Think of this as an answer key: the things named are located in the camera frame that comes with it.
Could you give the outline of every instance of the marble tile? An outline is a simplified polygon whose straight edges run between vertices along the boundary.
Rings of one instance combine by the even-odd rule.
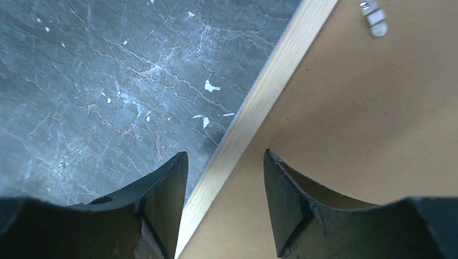
[[[187,151],[186,199],[299,0],[0,2],[0,195],[89,202]]]

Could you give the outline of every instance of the curved black edge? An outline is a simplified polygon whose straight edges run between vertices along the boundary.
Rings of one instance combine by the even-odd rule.
[[[365,203],[298,173],[269,149],[264,177],[278,257],[297,246],[306,258],[458,257],[457,198]],[[309,227],[316,224],[320,228]]]
[[[30,197],[0,198],[0,257],[133,256],[143,218],[164,257],[174,258],[187,172],[187,154],[181,152],[156,171],[88,205],[61,207]]]
[[[269,149],[264,154],[264,185],[277,256],[281,257],[313,213],[302,190],[279,170]]]

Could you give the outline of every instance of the tan hardboard surface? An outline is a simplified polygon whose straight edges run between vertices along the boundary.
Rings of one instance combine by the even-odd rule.
[[[338,3],[181,258],[275,258],[266,148],[371,203],[458,195],[458,1],[378,2],[378,39]]]

